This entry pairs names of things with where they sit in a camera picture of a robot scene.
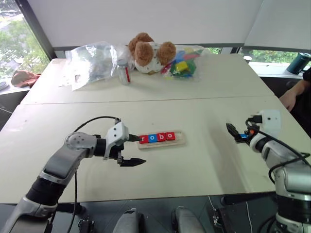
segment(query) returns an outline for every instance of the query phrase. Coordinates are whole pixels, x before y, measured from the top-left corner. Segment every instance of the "tree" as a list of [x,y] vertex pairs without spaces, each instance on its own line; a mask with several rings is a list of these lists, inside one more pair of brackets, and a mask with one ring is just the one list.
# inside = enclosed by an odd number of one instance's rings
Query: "tree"
[[24,20],[12,21],[0,31],[0,78],[13,75],[8,63],[21,63],[18,69],[41,73],[49,60]]
[[19,11],[14,0],[0,0],[0,11]]
[[209,51],[213,54],[219,54],[222,50],[222,48],[215,48],[215,47],[211,47],[211,48],[208,48]]
[[252,57],[252,62],[291,63],[297,52],[281,52],[272,50],[242,50],[243,55]]

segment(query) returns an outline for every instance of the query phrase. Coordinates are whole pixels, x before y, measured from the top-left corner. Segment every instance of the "white window shade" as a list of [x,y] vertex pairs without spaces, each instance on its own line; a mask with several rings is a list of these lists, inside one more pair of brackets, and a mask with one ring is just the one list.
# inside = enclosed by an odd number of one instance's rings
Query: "white window shade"
[[28,0],[53,47],[127,44],[139,32],[176,44],[243,44],[262,0]]
[[311,50],[311,0],[264,0],[245,46]]

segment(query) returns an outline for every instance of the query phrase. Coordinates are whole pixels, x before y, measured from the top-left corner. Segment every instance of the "gray robot arm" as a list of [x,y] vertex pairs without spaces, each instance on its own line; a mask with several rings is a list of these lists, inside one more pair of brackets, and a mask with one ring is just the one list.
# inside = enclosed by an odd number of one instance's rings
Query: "gray robot arm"
[[128,128],[118,122],[105,139],[96,135],[75,132],[68,135],[63,146],[48,160],[29,192],[20,200],[7,220],[2,233],[24,232],[16,229],[23,216],[48,219],[55,212],[57,202],[78,169],[80,161],[93,155],[104,159],[114,158],[120,166],[136,166],[141,159],[124,160],[121,156],[123,143],[139,141],[139,137],[128,133]]
[[298,160],[297,153],[267,137],[277,137],[280,131],[278,110],[263,110],[246,122],[248,130],[239,134],[232,124],[227,129],[237,143],[245,142],[258,153],[274,174],[276,187],[276,225],[280,232],[311,232],[311,167],[304,160]]

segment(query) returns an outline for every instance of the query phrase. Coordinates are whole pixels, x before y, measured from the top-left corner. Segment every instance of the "plastic bag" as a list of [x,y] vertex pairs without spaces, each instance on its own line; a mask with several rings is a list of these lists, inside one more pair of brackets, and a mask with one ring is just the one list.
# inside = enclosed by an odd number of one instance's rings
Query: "plastic bag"
[[126,46],[114,46],[107,42],[97,42],[66,51],[66,58],[61,85],[71,85],[72,90],[98,80],[113,78],[120,59],[126,59],[129,68],[134,68],[134,60]]
[[202,66],[210,51],[201,46],[176,46],[174,60],[165,66],[161,73],[168,80],[200,80]]

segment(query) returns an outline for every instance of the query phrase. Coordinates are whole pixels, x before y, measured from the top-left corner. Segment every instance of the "brown teddy bear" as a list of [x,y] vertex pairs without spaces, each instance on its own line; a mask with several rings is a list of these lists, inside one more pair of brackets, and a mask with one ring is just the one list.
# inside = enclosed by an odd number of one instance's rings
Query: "brown teddy bear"
[[128,47],[134,57],[135,67],[141,73],[159,72],[176,55],[176,47],[172,42],[159,45],[147,33],[139,33]]

